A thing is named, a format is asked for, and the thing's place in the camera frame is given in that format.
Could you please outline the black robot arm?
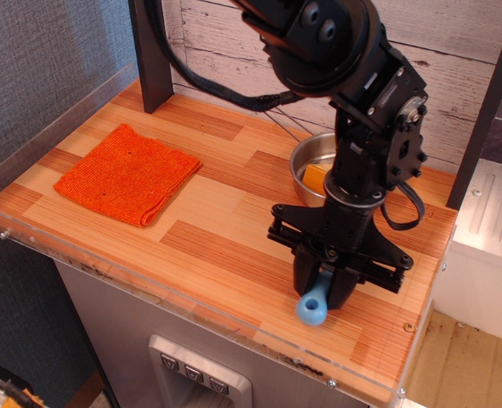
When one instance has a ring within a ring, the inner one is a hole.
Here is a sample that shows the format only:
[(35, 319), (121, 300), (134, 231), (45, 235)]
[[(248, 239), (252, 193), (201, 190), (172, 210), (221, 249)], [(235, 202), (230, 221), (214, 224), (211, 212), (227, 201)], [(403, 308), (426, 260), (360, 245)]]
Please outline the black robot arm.
[(426, 160), (420, 127), (425, 82), (386, 38), (370, 1), (242, 1), (278, 79), (303, 98), (326, 97), (336, 109), (336, 156), (321, 207), (278, 204), (269, 237), (292, 250), (296, 292), (340, 308), (357, 284), (397, 292), (412, 258), (376, 228), (386, 195), (409, 186)]

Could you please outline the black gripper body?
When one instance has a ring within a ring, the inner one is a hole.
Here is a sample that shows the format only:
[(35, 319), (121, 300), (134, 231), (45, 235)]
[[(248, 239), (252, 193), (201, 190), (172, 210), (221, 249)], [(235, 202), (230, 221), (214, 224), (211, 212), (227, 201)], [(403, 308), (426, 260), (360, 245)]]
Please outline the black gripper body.
[(374, 214), (385, 201), (382, 193), (366, 199), (327, 197), (322, 207), (276, 204), (268, 238), (306, 252), (336, 269), (351, 268), (390, 292), (398, 292), (412, 258), (390, 242), (375, 226)]

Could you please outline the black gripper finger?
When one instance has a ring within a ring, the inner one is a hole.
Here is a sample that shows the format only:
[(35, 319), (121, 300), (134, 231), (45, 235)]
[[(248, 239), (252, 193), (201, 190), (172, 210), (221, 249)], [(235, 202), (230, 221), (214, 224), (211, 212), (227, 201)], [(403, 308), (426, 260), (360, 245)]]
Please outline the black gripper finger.
[(294, 288), (298, 295), (303, 296), (314, 287), (319, 277), (323, 261), (312, 254), (297, 251), (293, 263)]
[(336, 269), (330, 281), (327, 297), (328, 309), (340, 309), (361, 281), (361, 273), (351, 269)]

